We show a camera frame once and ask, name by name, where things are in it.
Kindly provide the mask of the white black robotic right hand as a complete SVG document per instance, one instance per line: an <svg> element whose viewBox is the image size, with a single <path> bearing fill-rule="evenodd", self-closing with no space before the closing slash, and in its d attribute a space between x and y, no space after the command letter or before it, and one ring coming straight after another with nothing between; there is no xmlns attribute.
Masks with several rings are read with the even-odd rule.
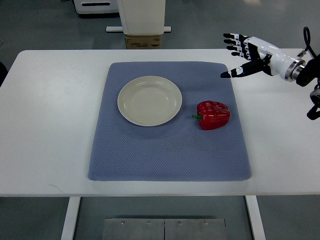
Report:
<svg viewBox="0 0 320 240"><path fill-rule="evenodd" d="M221 78L241 78L264 72L269 76L280 75L285 80L290 79L293 60L278 47L260 38L238 33L224 33L223 37L231 55L242 57L248 62L223 72Z"/></svg>

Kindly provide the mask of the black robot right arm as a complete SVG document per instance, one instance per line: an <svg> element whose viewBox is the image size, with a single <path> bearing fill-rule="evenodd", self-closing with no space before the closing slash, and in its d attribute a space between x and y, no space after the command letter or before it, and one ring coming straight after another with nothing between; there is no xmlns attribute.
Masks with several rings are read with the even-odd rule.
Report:
<svg viewBox="0 0 320 240"><path fill-rule="evenodd" d="M300 64L291 76L301 87L305 87L313 79L317 79L314 90L309 95L313 107L306 114L310 120L316 120L320 117L320 55L316 55L311 47L311 34L307 26L303 28L303 38L306 47L298 56L302 57L303 54L309 52L312 59L307 64Z"/></svg>

